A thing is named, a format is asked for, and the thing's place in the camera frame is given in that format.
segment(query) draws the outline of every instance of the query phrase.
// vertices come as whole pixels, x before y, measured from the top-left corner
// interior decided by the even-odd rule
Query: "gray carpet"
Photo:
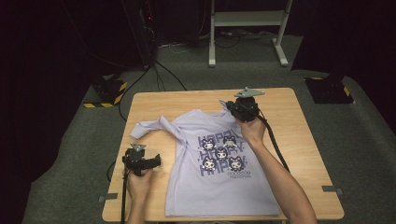
[[[286,35],[282,47],[292,64],[302,38]],[[234,40],[218,39],[231,46]],[[351,78],[344,84],[356,100],[351,105],[314,104],[304,77],[325,77],[309,71],[281,67],[270,38],[241,41],[229,49],[217,47],[217,66],[209,68],[208,47],[162,48],[158,61],[171,70],[189,91],[278,88],[294,89],[318,150],[339,195],[345,217],[319,223],[396,222],[396,138],[364,90]],[[136,83],[121,102],[127,116],[133,96],[142,91],[183,91],[181,85],[157,65]],[[142,71],[125,72],[133,83]],[[89,90],[86,99],[94,92]],[[102,220],[109,182],[106,171],[116,159],[125,122],[117,107],[77,111],[64,135],[57,161],[33,183],[24,221],[26,224],[105,223]]]

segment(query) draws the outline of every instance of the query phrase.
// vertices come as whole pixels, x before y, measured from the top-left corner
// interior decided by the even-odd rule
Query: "white shelf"
[[[215,26],[280,25],[284,11],[216,12]]]

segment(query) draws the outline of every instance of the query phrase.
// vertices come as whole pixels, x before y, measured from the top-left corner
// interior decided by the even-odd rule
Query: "graphic print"
[[[230,166],[230,170],[234,172],[238,172],[244,169],[244,163],[242,162],[242,158],[237,156],[236,158],[231,157],[228,159],[228,164]]]
[[[225,148],[235,148],[238,147],[236,145],[235,136],[233,135],[225,135],[223,138],[223,147]]]
[[[204,138],[204,139],[202,139],[202,142],[201,142],[201,149],[203,149],[203,150],[205,150],[205,151],[209,151],[209,150],[212,150],[212,149],[214,149],[214,148],[216,148],[216,142],[215,142],[215,139],[213,139],[213,138],[208,138],[207,140]]]
[[[228,158],[228,151],[226,148],[224,147],[218,147],[216,148],[216,158],[218,159],[218,161],[225,161]]]
[[[232,130],[197,136],[197,161],[201,176],[227,175],[231,178],[251,178],[243,142],[237,144]]]
[[[204,158],[202,162],[202,168],[206,171],[214,171],[216,170],[217,162],[214,159],[210,159],[208,156]]]

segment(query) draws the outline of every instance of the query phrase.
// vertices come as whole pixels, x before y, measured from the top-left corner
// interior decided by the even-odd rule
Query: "lavender t-shirt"
[[[154,130],[177,139],[167,217],[279,214],[267,178],[229,110],[206,114],[194,109],[173,121],[140,121],[131,136],[138,139]]]

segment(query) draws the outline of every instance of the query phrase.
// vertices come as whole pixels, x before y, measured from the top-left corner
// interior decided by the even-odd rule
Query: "metal stand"
[[[285,10],[279,11],[242,11],[216,12],[215,0],[212,0],[210,16],[209,67],[216,66],[215,27],[217,26],[270,26],[278,25],[277,38],[273,39],[276,54],[282,66],[288,66],[288,60],[280,46],[288,22],[292,0],[288,0]]]

